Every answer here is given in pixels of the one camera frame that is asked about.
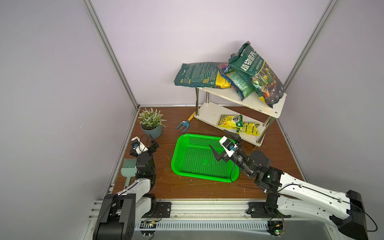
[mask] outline yellow fertilizer bag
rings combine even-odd
[[[220,116],[220,120],[217,124],[219,127],[236,129],[243,127],[243,115],[239,114],[236,116],[223,114]]]
[[[257,130],[257,127],[260,126],[260,124],[255,122],[244,122],[243,127],[240,128],[241,132],[245,132],[246,134],[258,136],[259,131]]]

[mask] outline green plastic basket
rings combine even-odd
[[[212,137],[197,134],[184,134],[179,137],[173,154],[171,168],[180,176],[197,177],[202,179],[231,182],[229,175],[234,163],[224,160],[217,161],[209,144],[218,152],[224,148],[220,145],[221,137]],[[236,166],[232,173],[232,180],[239,177],[239,168]]]

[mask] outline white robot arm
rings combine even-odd
[[[358,192],[336,192],[298,180],[271,167],[270,159],[260,151],[247,156],[241,149],[240,136],[224,131],[235,143],[223,137],[219,142],[225,151],[221,154],[210,146],[215,158],[218,161],[233,161],[248,177],[255,178],[254,182],[259,188],[268,193],[266,202],[250,207],[248,214],[274,218],[287,218],[291,215],[311,218],[333,225],[353,239],[368,239],[366,213]],[[280,226],[270,233],[279,236],[283,232],[281,229]]]
[[[155,163],[153,153],[158,148],[157,142],[149,137],[151,145],[147,148],[138,137],[131,139],[130,154],[137,157],[135,181],[116,194],[105,195],[96,222],[93,240],[132,238],[134,224],[144,214],[156,217],[158,205],[153,194],[148,192],[155,185]]]

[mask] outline black cable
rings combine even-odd
[[[159,221],[161,221],[161,219],[163,219],[163,211],[161,209],[159,209],[159,210],[160,210],[161,218],[160,218],[160,220],[154,221],[154,222],[159,222]]]
[[[288,184],[288,185],[284,186],[282,189],[280,189],[279,191],[276,191],[276,192],[268,192],[268,193],[278,193],[278,192],[280,192],[281,190],[283,190],[284,188],[286,188],[286,187],[288,187],[288,186],[291,186],[291,185],[296,185],[296,186],[299,186],[299,187],[304,187],[304,188],[306,188],[306,189],[309,189],[309,190],[312,190],[312,191],[314,191],[314,192],[323,194],[323,195],[325,195],[325,196],[327,196],[327,197],[330,197],[330,198],[332,198],[332,199],[334,199],[334,200],[337,200],[337,201],[339,201],[339,202],[344,202],[344,203],[346,203],[346,204],[351,204],[351,205],[354,206],[355,208],[357,208],[357,209],[359,209],[360,211],[362,211],[365,215],[367,215],[367,216],[371,219],[371,221],[373,222],[373,224],[375,225],[375,227],[376,227],[375,230],[367,230],[367,232],[376,232],[376,231],[378,230],[378,227],[377,227],[376,222],[372,219],[372,217],[371,217],[369,214],[367,214],[367,213],[366,213],[363,209],[361,209],[360,207],[354,205],[354,204],[351,203],[351,202],[346,202],[346,201],[343,201],[343,200],[339,200],[338,198],[329,196],[328,194],[325,194],[325,193],[323,193],[323,192],[317,191],[317,190],[315,190],[315,189],[312,189],[312,188],[309,188],[309,187],[306,187],[306,186],[301,186],[301,185],[299,185],[299,184]]]
[[[232,173],[233,173],[233,171],[235,170],[235,167],[236,167],[236,164],[233,164],[232,171],[231,171],[231,173],[229,174],[229,179],[231,180],[231,182],[232,182],[233,184],[235,184],[235,185],[237,185],[237,186],[239,186],[239,187],[250,188],[250,189],[260,189],[260,190],[262,190],[261,188],[258,188],[258,187],[245,187],[245,186],[241,186],[241,185],[238,185],[238,184],[234,183],[234,181],[232,180]]]
[[[123,193],[125,193],[125,192],[127,192],[129,189],[127,189],[127,190],[125,190],[125,191],[123,191],[122,193],[120,193],[109,205],[108,205],[108,207],[107,208],[105,208],[105,210],[103,211],[103,213],[100,215],[100,217],[99,217],[99,219],[97,220],[97,222],[96,222],[96,227],[97,227],[97,224],[99,224],[99,222],[100,222],[100,219],[103,217],[103,215],[104,215],[104,213],[107,211],[107,209],[110,207],[110,206],[112,206],[112,204],[114,204],[115,202],[116,202],[116,200],[123,194]]]
[[[149,219],[151,219],[151,218],[153,218],[154,216],[156,216],[156,214],[157,214],[157,211],[155,212],[155,214],[154,214],[152,217],[148,218],[147,220],[144,220],[143,223],[145,223],[145,222],[148,221]]]
[[[140,143],[141,143],[141,139],[144,137],[144,136],[147,136],[147,142],[145,143],[145,146],[144,146],[144,149],[143,150],[145,150],[145,147],[146,147],[146,145],[148,144],[148,135],[147,134],[143,134],[142,136],[141,136],[141,138],[140,138],[140,140],[139,140],[139,146],[138,146],[138,148],[139,148],[139,150],[141,151],[141,149],[140,149]]]

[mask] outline white wall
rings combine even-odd
[[[384,234],[383,9],[381,0],[340,1],[280,117],[311,183],[362,194],[379,224],[372,240]]]
[[[0,3],[1,239],[78,239],[134,108],[79,0]]]
[[[193,104],[173,82],[182,63],[227,62],[249,40],[284,82],[328,0],[92,2],[138,103]]]

